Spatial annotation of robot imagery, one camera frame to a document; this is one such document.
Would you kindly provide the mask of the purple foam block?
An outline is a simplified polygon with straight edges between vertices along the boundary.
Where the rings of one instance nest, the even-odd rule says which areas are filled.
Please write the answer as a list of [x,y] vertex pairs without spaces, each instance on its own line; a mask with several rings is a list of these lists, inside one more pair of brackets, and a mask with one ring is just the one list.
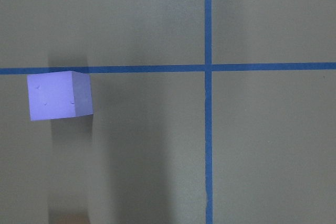
[[86,73],[62,71],[27,76],[32,121],[93,114],[91,80]]

